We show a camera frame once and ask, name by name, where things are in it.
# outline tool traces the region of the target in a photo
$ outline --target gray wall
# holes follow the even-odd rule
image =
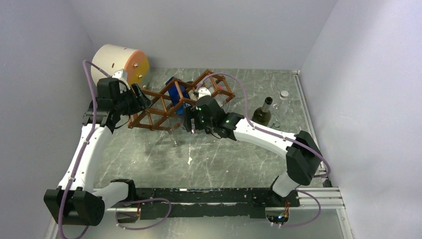
[[[337,0],[72,0],[95,49],[153,66],[297,70]]]
[[[301,70],[356,239],[422,235],[421,12],[339,0]]]
[[[0,1],[0,232],[44,238],[45,190],[72,159],[94,49],[65,0]]]

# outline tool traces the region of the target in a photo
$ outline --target clear glass bottle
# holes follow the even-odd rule
[[[270,105],[273,102],[273,98],[265,98],[264,105],[255,110],[252,116],[252,121],[263,126],[268,126],[271,119]]]

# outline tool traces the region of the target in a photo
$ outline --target table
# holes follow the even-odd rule
[[[170,77],[195,80],[205,69],[152,68],[148,89],[160,91]],[[211,69],[238,77],[249,100],[249,116],[273,98],[270,111],[285,132],[310,131],[298,84],[292,71]],[[238,83],[227,79],[236,97],[224,106],[226,112],[245,114],[245,97]],[[289,96],[279,98],[281,90]],[[165,131],[142,128],[116,130],[104,151],[96,174],[95,187],[102,188],[115,178],[135,181],[136,187],[269,187],[286,171],[283,158],[246,142],[217,139],[204,132],[191,135],[180,127],[174,132],[178,147]],[[321,187],[319,178],[312,187]]]

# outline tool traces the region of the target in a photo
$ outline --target dark green bottle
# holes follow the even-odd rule
[[[273,102],[273,98],[265,98],[264,105],[255,110],[252,116],[252,121],[263,126],[268,126],[271,119],[270,105]]]

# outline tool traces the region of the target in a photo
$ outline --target wall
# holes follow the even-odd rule
[[[0,0],[0,232],[44,238],[90,99],[94,49],[66,0]]]
[[[422,5],[339,0],[301,69],[355,237],[420,238]]]
[[[300,69],[337,0],[72,0],[94,47],[156,67]]]

